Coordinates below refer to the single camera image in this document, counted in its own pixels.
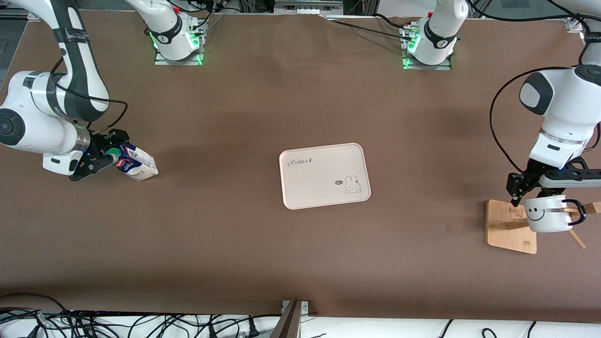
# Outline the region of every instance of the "wooden stand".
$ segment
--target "wooden stand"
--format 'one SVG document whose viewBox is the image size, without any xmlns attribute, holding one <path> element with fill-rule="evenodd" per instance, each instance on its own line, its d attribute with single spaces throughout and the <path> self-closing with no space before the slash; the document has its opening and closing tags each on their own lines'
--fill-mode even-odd
<svg viewBox="0 0 601 338">
<path fill-rule="evenodd" d="M 587 215 L 601 213 L 601 202 L 585 204 L 583 207 Z M 561 211 L 578 216 L 578 210 L 574 208 L 563 208 Z M 581 249 L 587 248 L 574 230 L 569 230 L 569 233 Z M 489 200 L 486 204 L 486 242 L 493 247 L 535 254 L 536 232 L 528 227 L 524 207 Z"/>
</svg>

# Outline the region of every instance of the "white tray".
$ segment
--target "white tray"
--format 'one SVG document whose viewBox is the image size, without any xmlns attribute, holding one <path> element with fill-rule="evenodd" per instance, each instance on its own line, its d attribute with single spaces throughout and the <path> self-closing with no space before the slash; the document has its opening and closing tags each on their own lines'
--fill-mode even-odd
<svg viewBox="0 0 601 338">
<path fill-rule="evenodd" d="M 282 196 L 288 209 L 370 198 L 363 148 L 356 143 L 286 150 L 279 156 Z"/>
</svg>

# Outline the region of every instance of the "mug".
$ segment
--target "mug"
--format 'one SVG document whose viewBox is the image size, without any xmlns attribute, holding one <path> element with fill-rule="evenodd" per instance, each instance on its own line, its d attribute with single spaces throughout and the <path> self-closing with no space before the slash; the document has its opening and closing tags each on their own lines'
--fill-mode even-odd
<svg viewBox="0 0 601 338">
<path fill-rule="evenodd" d="M 567 203 L 574 203 L 578 208 L 580 217 L 577 221 L 572 222 L 570 213 L 561 211 L 561 208 L 567 207 Z M 524 209 L 526 209 L 528 225 L 533 232 L 568 231 L 587 219 L 582 203 L 568 199 L 565 195 L 525 200 Z"/>
</svg>

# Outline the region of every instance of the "rabbit logo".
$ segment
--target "rabbit logo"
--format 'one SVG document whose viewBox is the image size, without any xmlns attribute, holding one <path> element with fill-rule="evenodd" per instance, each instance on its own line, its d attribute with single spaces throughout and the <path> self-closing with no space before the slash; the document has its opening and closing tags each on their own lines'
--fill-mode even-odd
<svg viewBox="0 0 601 338">
<path fill-rule="evenodd" d="M 357 176 L 355 176 L 355 175 L 347 176 L 344 179 L 344 182 L 346 183 L 344 185 L 344 193 L 345 194 L 354 194 L 356 192 L 361 192 L 361 185 L 359 184 L 359 181 L 357 180 Z"/>
</svg>

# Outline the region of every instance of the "wooden base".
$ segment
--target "wooden base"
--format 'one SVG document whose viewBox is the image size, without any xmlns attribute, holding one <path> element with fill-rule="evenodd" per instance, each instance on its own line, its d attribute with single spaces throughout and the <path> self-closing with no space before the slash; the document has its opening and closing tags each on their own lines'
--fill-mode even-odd
<svg viewBox="0 0 601 338">
<path fill-rule="evenodd" d="M 514 207 L 511 203 L 489 200 L 486 203 L 486 242 L 493 247 L 535 254 L 536 233 L 530 230 L 528 223 L 523 227 L 515 226 L 516 220 L 524 218 L 526 211 L 523 206 Z"/>
</svg>

